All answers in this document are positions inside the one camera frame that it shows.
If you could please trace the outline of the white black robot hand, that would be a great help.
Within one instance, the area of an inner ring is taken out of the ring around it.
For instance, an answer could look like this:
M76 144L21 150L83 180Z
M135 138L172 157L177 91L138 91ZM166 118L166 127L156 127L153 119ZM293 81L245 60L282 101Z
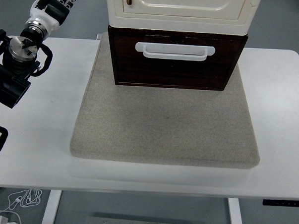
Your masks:
M76 0L35 0L27 25L36 24L47 32L57 30L69 15Z

